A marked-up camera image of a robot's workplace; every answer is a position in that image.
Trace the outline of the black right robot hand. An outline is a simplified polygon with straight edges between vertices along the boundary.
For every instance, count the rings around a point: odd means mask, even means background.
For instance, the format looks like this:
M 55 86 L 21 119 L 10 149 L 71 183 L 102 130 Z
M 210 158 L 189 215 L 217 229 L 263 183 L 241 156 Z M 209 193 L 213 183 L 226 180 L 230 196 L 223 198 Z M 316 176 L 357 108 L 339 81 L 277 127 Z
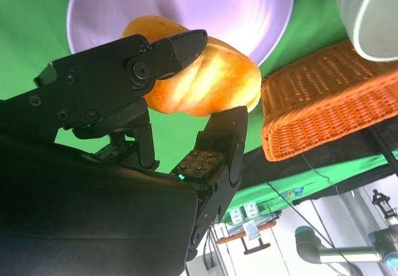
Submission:
M 212 114 L 159 173 L 144 96 L 202 55 L 190 30 L 50 62 L 1 102 L 2 275 L 180 275 L 237 192 L 248 112 Z

